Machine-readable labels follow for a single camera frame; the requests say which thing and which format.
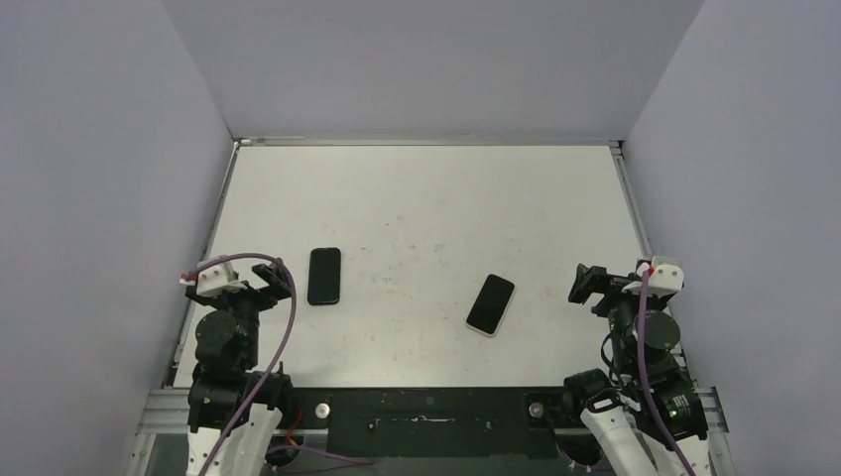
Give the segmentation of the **phone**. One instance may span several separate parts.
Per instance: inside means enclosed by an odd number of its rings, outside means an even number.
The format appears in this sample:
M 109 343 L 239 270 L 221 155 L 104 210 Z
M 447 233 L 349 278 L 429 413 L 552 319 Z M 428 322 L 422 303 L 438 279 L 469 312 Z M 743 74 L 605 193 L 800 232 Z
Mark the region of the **phone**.
M 467 314 L 467 327 L 487 337 L 494 336 L 515 289 L 514 283 L 497 275 L 488 275 Z

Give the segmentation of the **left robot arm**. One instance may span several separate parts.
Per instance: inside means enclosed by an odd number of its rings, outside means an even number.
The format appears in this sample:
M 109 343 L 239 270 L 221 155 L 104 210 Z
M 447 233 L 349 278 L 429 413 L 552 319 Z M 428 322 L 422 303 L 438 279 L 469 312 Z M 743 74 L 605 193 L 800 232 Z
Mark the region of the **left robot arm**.
M 180 277 L 185 296 L 211 309 L 194 333 L 188 475 L 258 475 L 276 429 L 302 419 L 280 357 L 274 355 L 264 371 L 257 368 L 260 315 L 284 299 L 295 301 L 295 285 L 280 259 L 251 257 L 260 288 L 240 279 L 231 256 L 204 261 Z

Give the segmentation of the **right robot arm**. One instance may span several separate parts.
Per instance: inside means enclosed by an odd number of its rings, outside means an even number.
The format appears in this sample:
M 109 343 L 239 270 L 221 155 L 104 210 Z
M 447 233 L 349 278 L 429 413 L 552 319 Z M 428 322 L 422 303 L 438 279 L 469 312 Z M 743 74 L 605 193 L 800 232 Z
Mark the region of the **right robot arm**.
M 709 426 L 699 393 L 676 348 L 680 328 L 666 312 L 684 271 L 663 257 L 615 275 L 580 264 L 571 303 L 600 297 L 591 311 L 608 322 L 607 369 L 566 378 L 560 414 L 584 425 L 617 475 L 709 475 Z

